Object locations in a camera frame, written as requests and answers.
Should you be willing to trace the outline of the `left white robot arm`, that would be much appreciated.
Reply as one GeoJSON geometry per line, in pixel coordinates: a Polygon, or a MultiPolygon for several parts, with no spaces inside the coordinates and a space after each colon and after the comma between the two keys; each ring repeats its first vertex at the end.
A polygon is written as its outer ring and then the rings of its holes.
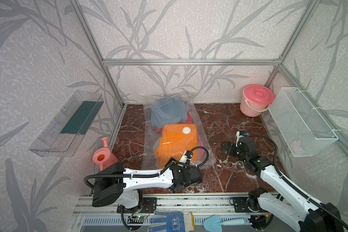
{"type": "Polygon", "coordinates": [[[86,176],[84,183],[93,190],[93,207],[118,204],[131,209],[143,205],[142,189],[182,190],[202,180],[198,166],[173,159],[161,170],[133,170],[118,162],[95,175],[86,176]]]}

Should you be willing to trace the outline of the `clear plastic vacuum bag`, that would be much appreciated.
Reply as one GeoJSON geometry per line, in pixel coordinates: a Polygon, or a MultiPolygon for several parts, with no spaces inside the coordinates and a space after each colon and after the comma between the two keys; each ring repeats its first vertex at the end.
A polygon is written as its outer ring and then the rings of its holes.
{"type": "Polygon", "coordinates": [[[190,165],[206,169],[216,163],[193,98],[193,93],[184,92],[168,96],[142,96],[146,119],[142,169],[162,169],[171,158],[179,161],[186,150],[193,152],[190,165]],[[167,124],[162,129],[152,126],[150,105],[161,98],[175,96],[180,97],[188,106],[188,120],[178,124],[167,124]],[[186,126],[191,128],[191,133],[182,132],[186,126]]]}

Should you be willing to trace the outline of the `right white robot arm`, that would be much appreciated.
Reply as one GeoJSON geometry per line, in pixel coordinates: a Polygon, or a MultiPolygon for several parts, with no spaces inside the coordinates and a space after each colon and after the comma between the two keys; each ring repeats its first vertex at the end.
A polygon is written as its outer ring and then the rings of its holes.
{"type": "Polygon", "coordinates": [[[222,151],[237,157],[257,177],[272,186],[286,203],[263,188],[249,193],[253,206],[270,212],[296,232],[343,232],[348,224],[341,219],[339,210],[331,203],[324,204],[293,183],[277,168],[276,158],[260,156],[253,136],[246,133],[236,143],[225,141],[222,151]]]}

